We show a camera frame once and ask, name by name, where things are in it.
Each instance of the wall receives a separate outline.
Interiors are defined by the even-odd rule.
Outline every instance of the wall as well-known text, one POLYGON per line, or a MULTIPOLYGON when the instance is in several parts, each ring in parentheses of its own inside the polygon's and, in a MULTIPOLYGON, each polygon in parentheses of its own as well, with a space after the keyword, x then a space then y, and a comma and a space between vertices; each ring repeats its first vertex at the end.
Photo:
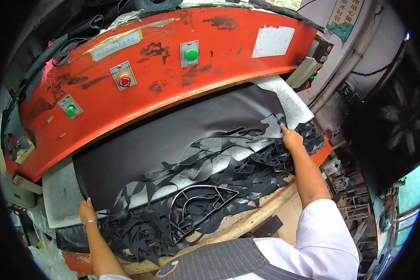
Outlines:
MULTIPOLYGON (((386 5, 383 11, 380 26, 378 27, 370 46, 364 53, 363 59, 358 62, 353 71, 367 74, 388 65, 397 54, 400 44, 405 36, 406 29, 403 23, 398 18, 398 15, 392 6, 389 4, 386 5)), ((402 59, 395 63, 393 70, 398 67, 401 61, 402 59)), ((355 91, 359 92, 359 95, 362 98, 364 98, 385 72, 386 70, 371 76, 351 74, 348 76, 347 82, 355 91)))
MULTIPOLYGON (((309 0, 303 0, 301 6, 308 2, 309 0)), ((309 105, 316 97, 343 59, 348 59, 348 57, 344 56, 347 53, 348 47, 351 46, 353 40, 358 36, 371 3, 372 0, 364 0, 363 7, 358 15, 352 33, 343 47, 341 39, 335 34, 331 35, 329 31, 326 31, 325 35, 322 35, 329 42, 333 43, 334 47, 327 61, 324 63, 321 72, 317 75, 317 79, 313 81, 311 88, 297 93, 306 105, 309 105)), ((321 26, 326 26, 335 4, 336 0, 315 1, 304 7, 299 13, 321 26)), ((354 68, 353 71, 355 72, 367 74, 389 64, 397 53, 406 34, 405 27, 392 6, 387 2, 384 4, 384 8, 377 32, 364 53, 364 57, 354 68)), ((401 59, 395 64, 394 69, 398 66, 400 61, 401 59)), ((351 74, 347 77, 347 82, 349 82, 349 84, 353 86, 353 89, 358 91, 360 96, 364 98, 375 86, 384 72, 385 71, 382 71, 366 77, 351 74)), ((339 126, 343 123, 347 113, 348 108, 343 102, 343 98, 335 93, 327 104, 316 114, 315 120, 322 129, 331 129, 334 133, 337 133, 339 132, 339 126)))
MULTIPOLYGON (((301 7, 309 1, 310 0, 302 0, 301 7)), ((314 21, 316 24, 325 27, 331 17, 331 13, 333 12, 336 2, 337 0, 315 1, 308 4, 308 6, 300 10, 299 13, 304 17, 314 21)), ((345 42, 343 46, 341 39, 330 31, 325 31, 325 34, 318 32, 318 34, 325 38, 325 40, 334 44, 334 47, 331 50, 327 61, 324 63, 321 72, 318 74, 317 79, 312 82, 311 88, 297 93, 306 105, 308 105, 317 95, 317 93, 319 93, 320 89, 328 82, 328 79, 336 70, 338 65, 344 60, 344 56, 347 53, 348 48, 354 39, 358 36, 371 3, 372 0, 364 0, 364 4, 362 5, 355 26, 353 27, 347 42, 345 42)))

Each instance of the orange machine housing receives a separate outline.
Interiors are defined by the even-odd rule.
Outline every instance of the orange machine housing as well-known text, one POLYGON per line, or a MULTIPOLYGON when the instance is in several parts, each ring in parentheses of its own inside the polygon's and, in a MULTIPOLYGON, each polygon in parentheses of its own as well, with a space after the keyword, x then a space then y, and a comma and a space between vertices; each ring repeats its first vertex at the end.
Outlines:
POLYGON ((6 157, 7 171, 35 182, 62 158, 125 124, 221 87, 292 72, 316 32, 296 19, 242 8, 177 10, 106 31, 73 50, 39 82, 29 106, 21 104, 23 128, 32 130, 37 146, 20 165, 6 157), (259 29, 270 26, 295 29, 286 54, 252 58, 259 29), (140 42, 92 59, 95 47, 134 30, 140 42), (199 63, 181 68, 179 44, 193 40, 199 40, 199 63), (120 91, 110 69, 125 61, 137 84, 120 91), (58 105, 66 95, 83 110, 73 119, 58 105))

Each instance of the white sleeve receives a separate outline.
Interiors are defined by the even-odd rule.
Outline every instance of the white sleeve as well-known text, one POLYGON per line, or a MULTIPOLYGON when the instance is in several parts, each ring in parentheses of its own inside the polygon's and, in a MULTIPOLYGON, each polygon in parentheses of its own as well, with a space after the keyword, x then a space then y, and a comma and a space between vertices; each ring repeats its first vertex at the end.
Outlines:
POLYGON ((130 278, 117 274, 103 274, 99 277, 99 280, 131 280, 130 278))
POLYGON ((313 279, 357 278, 358 251, 334 201, 310 203, 300 215, 296 239, 313 279))

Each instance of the silver bracelet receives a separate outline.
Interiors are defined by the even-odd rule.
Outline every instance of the silver bracelet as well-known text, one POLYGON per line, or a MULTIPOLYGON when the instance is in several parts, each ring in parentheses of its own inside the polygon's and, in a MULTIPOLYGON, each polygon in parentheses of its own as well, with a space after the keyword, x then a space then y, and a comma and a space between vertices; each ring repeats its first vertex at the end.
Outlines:
POLYGON ((85 227, 85 225, 86 225, 87 223, 90 223, 90 222, 97 223, 97 224, 98 224, 98 229, 100 229, 100 228, 101 228, 101 225, 100 225, 100 224, 99 224, 99 222, 98 222, 97 220, 95 220, 95 219, 87 219, 87 220, 85 220, 85 221, 84 221, 84 223, 83 223, 84 227, 85 227))

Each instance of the person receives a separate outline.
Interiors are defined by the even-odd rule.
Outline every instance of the person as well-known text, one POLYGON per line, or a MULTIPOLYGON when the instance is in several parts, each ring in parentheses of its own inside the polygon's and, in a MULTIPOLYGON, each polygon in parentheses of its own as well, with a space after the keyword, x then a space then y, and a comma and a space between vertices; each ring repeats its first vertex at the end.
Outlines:
MULTIPOLYGON (((196 249, 169 261, 155 279, 356 279, 359 256, 347 226, 330 199, 320 170, 308 156, 303 138, 280 125, 283 144, 296 172, 302 214, 296 247, 280 238, 239 238, 196 249)), ((79 208, 90 256, 100 280, 126 280, 127 275, 102 238, 90 198, 79 208)))

